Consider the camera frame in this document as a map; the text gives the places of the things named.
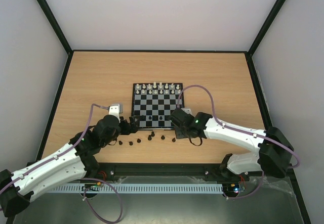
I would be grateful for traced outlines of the black aluminium rail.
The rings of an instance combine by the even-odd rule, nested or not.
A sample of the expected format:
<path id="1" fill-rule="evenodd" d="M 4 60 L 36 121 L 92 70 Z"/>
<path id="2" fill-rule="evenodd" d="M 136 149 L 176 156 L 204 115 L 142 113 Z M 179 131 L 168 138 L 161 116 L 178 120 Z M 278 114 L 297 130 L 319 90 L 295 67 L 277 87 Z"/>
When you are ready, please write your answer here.
<path id="1" fill-rule="evenodd" d="M 99 163 L 95 176 L 115 181 L 126 176 L 150 177 L 196 177 L 207 182 L 239 183 L 249 181 L 252 176 L 260 176 L 261 172 L 244 170 L 238 175 L 223 174 L 219 163 L 214 164 L 155 164 L 155 163 Z"/>

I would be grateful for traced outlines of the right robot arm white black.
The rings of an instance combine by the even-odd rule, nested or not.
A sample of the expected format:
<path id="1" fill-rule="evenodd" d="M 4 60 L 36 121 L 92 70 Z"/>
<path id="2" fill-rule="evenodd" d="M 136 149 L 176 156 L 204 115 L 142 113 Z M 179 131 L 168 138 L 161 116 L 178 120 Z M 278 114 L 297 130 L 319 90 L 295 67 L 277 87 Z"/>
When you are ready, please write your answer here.
<path id="1" fill-rule="evenodd" d="M 183 137 L 221 140 L 247 149 L 245 154 L 227 154 L 220 167 L 228 180 L 244 172 L 263 171 L 266 175 L 283 178 L 287 174 L 294 148 L 276 127 L 267 130 L 246 128 L 219 120 L 211 114 L 190 109 L 176 109 L 169 116 L 171 124 Z"/>

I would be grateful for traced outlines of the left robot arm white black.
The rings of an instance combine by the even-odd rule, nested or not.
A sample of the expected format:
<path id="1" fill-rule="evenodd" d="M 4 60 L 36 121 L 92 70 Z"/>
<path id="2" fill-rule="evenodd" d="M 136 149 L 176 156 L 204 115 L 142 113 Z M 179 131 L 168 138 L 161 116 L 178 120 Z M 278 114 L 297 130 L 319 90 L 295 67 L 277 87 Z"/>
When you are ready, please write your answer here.
<path id="1" fill-rule="evenodd" d="M 95 154 L 120 135 L 138 131 L 139 116 L 129 119 L 106 115 L 96 125 L 86 125 L 63 147 L 23 169 L 1 171 L 1 211 L 9 218 L 25 210 L 32 201 L 65 183 L 94 178 L 99 171 Z"/>

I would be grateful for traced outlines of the black and white chessboard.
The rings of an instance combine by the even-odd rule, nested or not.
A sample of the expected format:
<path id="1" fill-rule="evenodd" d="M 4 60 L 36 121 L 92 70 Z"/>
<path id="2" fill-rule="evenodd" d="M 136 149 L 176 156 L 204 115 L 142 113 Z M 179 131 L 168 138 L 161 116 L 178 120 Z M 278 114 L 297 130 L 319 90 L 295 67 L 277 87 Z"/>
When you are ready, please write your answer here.
<path id="1" fill-rule="evenodd" d="M 168 83 L 169 88 L 165 89 L 165 85 Z M 174 84 L 175 88 L 170 89 L 170 85 Z M 142 94 L 142 84 L 146 85 L 146 94 Z M 151 84 L 152 89 L 148 89 L 148 84 Z M 149 83 L 135 83 L 133 84 L 133 95 L 132 95 L 132 116 L 140 116 L 140 130 L 151 130 L 151 129 L 173 129 L 173 125 L 169 120 L 165 119 L 165 116 L 170 116 L 171 113 L 177 108 L 179 105 L 180 108 L 184 107 L 184 97 L 180 99 L 179 94 L 177 94 L 176 87 L 179 84 L 180 89 L 183 90 L 182 83 L 175 82 L 162 82 L 163 89 L 159 89 L 159 82 L 156 83 L 156 88 L 153 88 L 153 82 Z M 145 115 L 146 120 L 141 120 L 141 116 Z"/>

